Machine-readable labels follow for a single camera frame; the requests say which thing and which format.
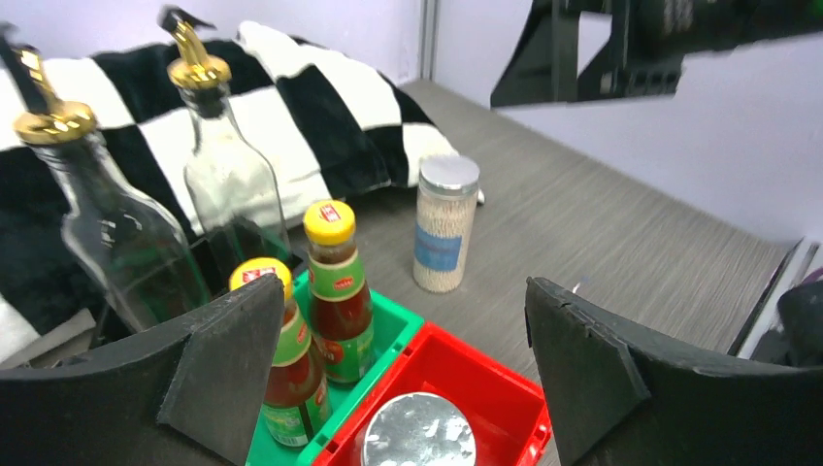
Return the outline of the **gold-top clear glass bottle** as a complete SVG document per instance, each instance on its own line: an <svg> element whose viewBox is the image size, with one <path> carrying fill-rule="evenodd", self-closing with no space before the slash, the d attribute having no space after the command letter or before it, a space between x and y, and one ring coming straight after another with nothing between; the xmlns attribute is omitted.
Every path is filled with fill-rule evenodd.
<svg viewBox="0 0 823 466"><path fill-rule="evenodd" d="M61 236L133 333L208 304L209 288L181 225L116 166L91 108L55 93L39 51L1 25L1 59L24 112L18 138L50 169L69 204Z"/></svg>

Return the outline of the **silver-lid spice jar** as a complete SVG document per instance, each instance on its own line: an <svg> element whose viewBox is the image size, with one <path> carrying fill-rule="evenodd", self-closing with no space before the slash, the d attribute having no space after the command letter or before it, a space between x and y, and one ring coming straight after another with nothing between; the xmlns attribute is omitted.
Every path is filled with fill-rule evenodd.
<svg viewBox="0 0 823 466"><path fill-rule="evenodd" d="M483 203L473 159L433 155L420 163L412 273L421 288L447 293L462 282L476 209Z"/></svg>
<svg viewBox="0 0 823 466"><path fill-rule="evenodd" d="M477 441L451 401L417 391L377 409L358 438L358 459L362 465L473 466Z"/></svg>

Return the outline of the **black white checkered blanket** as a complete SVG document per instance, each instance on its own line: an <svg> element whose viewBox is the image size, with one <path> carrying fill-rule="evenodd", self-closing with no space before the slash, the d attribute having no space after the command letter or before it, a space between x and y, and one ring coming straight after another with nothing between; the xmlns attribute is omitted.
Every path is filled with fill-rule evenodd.
<svg viewBox="0 0 823 466"><path fill-rule="evenodd" d="M232 72L230 103L249 142L274 166L288 222L312 203L413 187L422 159L453 153L442 130L377 69L246 20L232 40L208 40ZM125 178L175 216L190 239L197 216L182 178L193 146L188 111L159 43L86 58L51 58L63 99L88 105ZM23 102L1 76L1 356L8 359L74 317L89 329L103 297L66 249L69 205L49 168L14 131Z"/></svg>

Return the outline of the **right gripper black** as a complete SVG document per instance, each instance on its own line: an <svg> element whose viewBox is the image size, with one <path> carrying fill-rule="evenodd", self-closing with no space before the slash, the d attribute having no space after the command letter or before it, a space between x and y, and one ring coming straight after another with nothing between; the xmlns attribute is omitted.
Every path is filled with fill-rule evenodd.
<svg viewBox="0 0 823 466"><path fill-rule="evenodd" d="M579 70L584 13L608 16L610 34ZM819 1L535 1L490 105L671 95L688 54L821 30Z"/></svg>

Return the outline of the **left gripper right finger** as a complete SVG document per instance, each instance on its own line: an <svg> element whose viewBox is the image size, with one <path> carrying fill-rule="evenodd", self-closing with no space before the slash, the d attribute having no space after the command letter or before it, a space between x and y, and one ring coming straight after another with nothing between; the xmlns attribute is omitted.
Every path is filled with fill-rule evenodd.
<svg viewBox="0 0 823 466"><path fill-rule="evenodd" d="M525 315L564 465L818 465L822 370L701 349L548 279Z"/></svg>

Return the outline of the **red plastic bin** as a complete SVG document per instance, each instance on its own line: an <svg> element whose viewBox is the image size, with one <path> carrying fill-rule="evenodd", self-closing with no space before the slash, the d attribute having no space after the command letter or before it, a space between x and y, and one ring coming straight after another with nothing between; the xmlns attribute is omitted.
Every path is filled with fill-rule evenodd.
<svg viewBox="0 0 823 466"><path fill-rule="evenodd" d="M390 399L424 391L453 403L474 431L479 465L536 465L551 438L543 390L534 382L426 322L314 465L353 465L367 421Z"/></svg>

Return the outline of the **black plastic bin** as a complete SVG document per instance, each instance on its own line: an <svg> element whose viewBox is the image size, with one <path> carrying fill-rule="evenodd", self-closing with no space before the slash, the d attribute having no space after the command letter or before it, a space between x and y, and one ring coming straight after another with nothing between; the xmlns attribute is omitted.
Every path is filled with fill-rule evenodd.
<svg viewBox="0 0 823 466"><path fill-rule="evenodd" d="M217 298L227 293L228 278L223 277L218 270L217 259L213 254L211 242L208 239L199 239L191 245L190 249L190 254L200 269L211 297ZM308 270L308 260L308 254L300 249L293 250L286 257L285 264L290 268L295 283ZM115 298L107 297L105 305L100 308L100 312L96 315L96 324L89 344L91 350L132 334L132 331L123 323L112 307L112 303L115 302Z"/></svg>

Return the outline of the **green plastic bin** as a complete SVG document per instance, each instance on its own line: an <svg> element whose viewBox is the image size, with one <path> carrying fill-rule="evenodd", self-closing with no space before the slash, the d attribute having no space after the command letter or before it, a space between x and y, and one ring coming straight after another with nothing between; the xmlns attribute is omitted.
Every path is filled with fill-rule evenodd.
<svg viewBox="0 0 823 466"><path fill-rule="evenodd" d="M300 358L309 347L308 312L311 303L310 274L305 271L292 279L292 299L303 314L280 332L274 366L285 366ZM373 305L373 365L357 383L328 383L321 399L329 405L331 415L304 446L290 447L277 442L268 429L262 411L257 421L247 455L247 465L312 465L322 450L346 424L366 399L386 370L410 342L424 319L376 291L371 292Z"/></svg>

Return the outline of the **yellow-capped sauce bottle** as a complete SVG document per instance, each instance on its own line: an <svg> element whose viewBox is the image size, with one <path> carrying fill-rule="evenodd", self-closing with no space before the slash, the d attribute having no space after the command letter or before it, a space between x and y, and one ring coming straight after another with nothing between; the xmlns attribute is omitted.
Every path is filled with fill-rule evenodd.
<svg viewBox="0 0 823 466"><path fill-rule="evenodd" d="M319 201L304 214L309 240L310 324L328 379L349 384L373 366L374 312L355 242L352 208Z"/></svg>
<svg viewBox="0 0 823 466"><path fill-rule="evenodd" d="M284 263L272 257L247 260L232 273L229 289L234 291L267 274L282 281L284 314L261 413L274 440L299 448L332 415L325 364L294 298L292 273Z"/></svg>

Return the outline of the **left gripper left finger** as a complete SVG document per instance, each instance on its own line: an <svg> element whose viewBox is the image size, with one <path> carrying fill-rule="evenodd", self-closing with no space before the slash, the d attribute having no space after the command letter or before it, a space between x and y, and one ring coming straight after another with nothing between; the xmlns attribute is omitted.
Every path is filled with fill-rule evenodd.
<svg viewBox="0 0 823 466"><path fill-rule="evenodd" d="M266 275L50 369L1 374L5 465L242 465L284 311Z"/></svg>

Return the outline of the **gold-top oil bottle brown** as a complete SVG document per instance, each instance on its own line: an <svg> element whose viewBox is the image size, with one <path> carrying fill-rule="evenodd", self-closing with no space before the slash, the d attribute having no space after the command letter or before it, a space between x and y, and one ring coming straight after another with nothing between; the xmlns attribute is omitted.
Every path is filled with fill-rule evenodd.
<svg viewBox="0 0 823 466"><path fill-rule="evenodd" d="M181 55L167 72L194 132L183 177L221 278L229 281L256 257L285 259L291 246L274 166L239 128L229 101L229 65L208 53L196 33L212 24L174 5L162 8L158 24Z"/></svg>

